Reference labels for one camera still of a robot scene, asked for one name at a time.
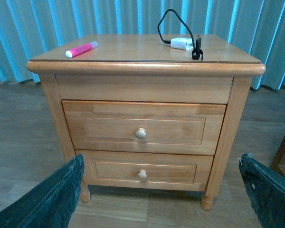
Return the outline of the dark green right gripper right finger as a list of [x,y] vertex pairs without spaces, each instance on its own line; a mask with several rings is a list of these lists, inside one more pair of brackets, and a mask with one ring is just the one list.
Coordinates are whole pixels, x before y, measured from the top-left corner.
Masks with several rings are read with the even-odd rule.
[[239,158],[239,170],[263,228],[285,228],[285,177],[264,166],[250,153]]

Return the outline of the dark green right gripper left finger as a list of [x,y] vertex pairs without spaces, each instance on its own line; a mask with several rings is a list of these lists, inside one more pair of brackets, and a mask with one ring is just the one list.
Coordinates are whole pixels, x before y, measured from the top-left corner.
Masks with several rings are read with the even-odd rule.
[[0,211],[0,228],[66,228],[81,193],[81,154]]

